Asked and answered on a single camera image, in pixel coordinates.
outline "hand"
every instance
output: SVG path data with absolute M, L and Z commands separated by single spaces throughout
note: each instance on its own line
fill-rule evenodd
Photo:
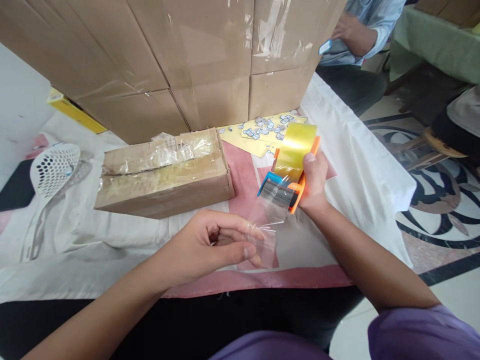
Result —
M 349 39 L 357 24 L 360 24 L 360 22 L 356 16 L 353 16 L 345 11 L 342 12 L 340 19 L 336 23 L 335 29 L 333 30 L 331 38 L 333 40 Z
M 160 250 L 145 262 L 152 286 L 159 292 L 193 282 L 205 275 L 250 260 L 262 266 L 248 236 L 263 240 L 243 217 L 203 209 Z
M 305 190 L 298 205 L 306 212 L 323 211 L 329 205 L 325 196 L 325 181 L 329 162 L 323 152 L 316 156 L 309 152 L 303 157 L 303 172 L 305 173 Z

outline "green cloth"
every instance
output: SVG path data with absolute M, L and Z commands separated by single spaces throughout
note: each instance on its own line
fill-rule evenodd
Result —
M 393 30 L 390 80 L 422 59 L 458 80 L 480 84 L 480 35 L 405 6 Z

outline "cardboard box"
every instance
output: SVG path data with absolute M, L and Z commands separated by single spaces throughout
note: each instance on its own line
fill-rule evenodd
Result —
M 313 71 L 306 66 L 252 75 L 248 118 L 253 120 L 298 108 Z
M 191 156 L 167 166 L 162 165 L 166 165 L 166 154 L 172 154 L 172 148 L 162 140 L 106 152 L 103 167 L 109 175 L 101 178 L 95 209 L 163 219 L 234 197 L 216 129 L 182 134 L 175 138 L 175 144 L 174 153 Z M 159 154 L 162 161 L 153 163 Z
M 148 142 L 160 133 L 180 135 L 190 131 L 170 90 L 83 99 L 79 105 L 127 144 Z
M 450 0 L 419 0 L 415 4 L 415 9 L 437 16 L 447 6 Z
M 328 4 L 326 0 L 255 1 L 251 74 L 305 66 L 310 52 L 318 50 L 313 45 L 323 35 Z
M 254 1 L 128 3 L 190 128 L 246 121 Z
M 462 28 L 480 23 L 480 0 L 450 0 L 438 17 Z
M 78 105 L 73 103 L 69 98 L 53 87 L 50 89 L 50 94 L 48 95 L 46 103 L 61 111 L 87 129 L 93 131 L 95 134 L 100 134 L 108 130 L 102 124 L 96 122 Z
M 249 116 L 248 76 L 173 88 L 173 95 L 192 131 L 243 123 Z
M 2 1 L 0 42 L 75 102 L 169 87 L 126 1 Z
M 287 104 L 298 106 L 309 78 L 294 85 L 301 92 L 282 93 L 285 101 L 272 86 L 261 100 L 249 99 L 258 94 L 250 83 L 265 81 L 272 70 L 308 68 L 311 76 L 319 46 L 345 3 L 5 0 L 0 41 L 98 122 L 136 144 L 159 132 L 179 134 L 188 125 L 200 130 L 241 123 L 249 108 L 278 113 Z M 258 56 L 265 49 L 269 55 Z M 251 74 L 258 77 L 250 80 Z M 167 91 L 165 99 L 152 95 L 159 91 Z
M 462 28 L 480 23 L 480 0 L 420 0 L 415 9 Z

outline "black cloth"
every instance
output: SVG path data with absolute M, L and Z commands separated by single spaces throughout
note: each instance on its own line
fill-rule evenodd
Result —
M 362 70 L 357 65 L 319 65 L 315 72 L 358 117 L 377 103 L 387 89 L 382 74 Z
M 328 351 L 339 322 L 363 299 L 356 286 L 255 289 L 161 299 L 112 359 L 207 359 L 257 330 L 293 333 Z M 92 300 L 0 304 L 0 356 L 20 359 Z
M 452 149 L 468 155 L 480 166 L 480 138 L 463 129 L 450 120 L 447 109 L 436 116 L 431 124 L 431 131 Z

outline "white sheet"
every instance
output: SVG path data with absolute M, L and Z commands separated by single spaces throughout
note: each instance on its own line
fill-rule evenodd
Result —
M 316 74 L 299 111 L 318 125 L 322 150 L 338 173 L 327 182 L 329 200 L 411 266 L 395 212 L 408 208 L 415 181 Z M 0 235 L 0 303 L 95 298 L 161 247 L 195 213 L 153 220 L 93 210 L 103 153 L 125 144 L 109 132 L 94 135 L 59 112 L 42 132 L 50 144 L 77 144 L 85 159 L 83 171 L 45 209 L 36 232 L 44 240 L 37 260 L 17 263 L 22 233 L 36 199 L 28 208 L 12 213 Z M 269 162 L 255 159 L 254 165 L 263 167 Z M 209 207 L 229 210 L 227 202 Z M 321 235 L 301 211 L 289 223 L 291 233 L 286 231 L 277 239 L 281 269 L 336 264 L 328 245 L 318 240 Z M 295 236 L 304 240 L 293 247 L 287 239 Z

